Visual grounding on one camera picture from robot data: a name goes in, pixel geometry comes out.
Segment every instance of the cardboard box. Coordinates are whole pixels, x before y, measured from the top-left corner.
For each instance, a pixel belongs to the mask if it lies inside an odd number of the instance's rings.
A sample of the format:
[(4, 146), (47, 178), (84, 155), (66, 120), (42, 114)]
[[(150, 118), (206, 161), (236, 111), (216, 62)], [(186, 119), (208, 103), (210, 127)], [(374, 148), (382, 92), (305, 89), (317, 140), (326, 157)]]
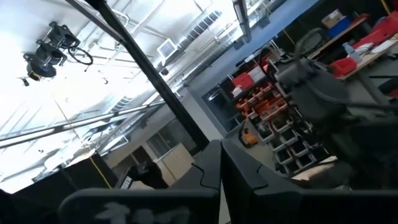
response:
[(340, 20), (342, 20), (344, 16), (341, 14), (341, 12), (336, 9), (329, 15), (327, 15), (325, 18), (322, 19), (323, 25), (325, 25), (328, 29), (332, 28), (335, 26)]

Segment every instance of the blue box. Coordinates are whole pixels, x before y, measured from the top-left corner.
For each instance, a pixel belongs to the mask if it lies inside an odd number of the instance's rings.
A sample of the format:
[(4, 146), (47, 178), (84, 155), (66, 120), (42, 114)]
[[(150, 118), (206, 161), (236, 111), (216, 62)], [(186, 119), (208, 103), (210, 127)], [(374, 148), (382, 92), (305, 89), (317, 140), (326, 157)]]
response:
[(349, 28), (351, 25), (351, 20), (348, 17), (344, 17), (344, 19), (340, 20), (336, 25), (328, 30), (328, 35), (330, 38), (335, 38), (337, 35), (341, 34)]

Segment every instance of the person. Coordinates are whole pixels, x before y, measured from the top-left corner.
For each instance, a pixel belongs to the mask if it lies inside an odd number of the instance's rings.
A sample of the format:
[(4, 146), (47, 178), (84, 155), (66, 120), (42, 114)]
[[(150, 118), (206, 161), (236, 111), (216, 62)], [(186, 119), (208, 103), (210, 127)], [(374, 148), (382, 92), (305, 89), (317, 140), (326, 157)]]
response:
[(243, 130), (239, 132), (238, 139), (246, 149), (257, 144), (257, 138), (250, 133), (248, 128), (243, 128)]
[(141, 181), (153, 189), (166, 189), (169, 185), (164, 181), (162, 171), (154, 161), (147, 161), (143, 164), (131, 166), (127, 172), (133, 181)]

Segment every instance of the ceiling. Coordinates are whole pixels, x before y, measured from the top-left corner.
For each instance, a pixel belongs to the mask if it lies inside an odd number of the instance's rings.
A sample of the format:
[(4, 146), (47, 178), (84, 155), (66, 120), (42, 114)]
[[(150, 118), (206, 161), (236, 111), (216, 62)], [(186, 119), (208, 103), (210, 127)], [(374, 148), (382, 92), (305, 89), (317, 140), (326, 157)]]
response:
[[(248, 11), (258, 14), (255, 9), (269, 2), (248, 1)], [(201, 63), (217, 57), (242, 35), (231, 0), (108, 0), (108, 4), (149, 60), (155, 66), (165, 62), (169, 74), (163, 77), (174, 91)], [(217, 12), (216, 18), (209, 16), (212, 12)], [(179, 44), (207, 17), (213, 22), (203, 33), (190, 37), (189, 45)], [(52, 21), (68, 26), (94, 64), (87, 68), (68, 57), (64, 66), (56, 67), (54, 79), (28, 78), (25, 86), (22, 54), (35, 51), (35, 41), (45, 37)], [(181, 50), (171, 61), (157, 50), (168, 39)], [(161, 100), (130, 55), (64, 0), (0, 1), (0, 48), (0, 188), (9, 192), (59, 164), (86, 157), (90, 149), (100, 147), (106, 153), (112, 149), (108, 143), (122, 139), (145, 113), (135, 111), (73, 129), (68, 124)], [(50, 134), (34, 138), (44, 132)]]

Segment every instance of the blue wall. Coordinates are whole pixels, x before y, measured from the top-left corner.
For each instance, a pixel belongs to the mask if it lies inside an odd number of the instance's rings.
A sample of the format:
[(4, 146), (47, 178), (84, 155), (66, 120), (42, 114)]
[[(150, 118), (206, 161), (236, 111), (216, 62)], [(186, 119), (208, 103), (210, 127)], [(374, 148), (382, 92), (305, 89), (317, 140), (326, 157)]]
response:
[(319, 0), (287, 0), (287, 2), (271, 14), (269, 18), (270, 24), (268, 24), (268, 26), (265, 28), (257, 26), (251, 31), (252, 41), (250, 43), (246, 43), (238, 50), (230, 48), (190, 83), (188, 90), (223, 136), (226, 135), (224, 127), (222, 127), (201, 97), (232, 73), (235, 70), (235, 65), (240, 60), (246, 58), (270, 41), (280, 31), (298, 18), (299, 15), (303, 14), (318, 1)]

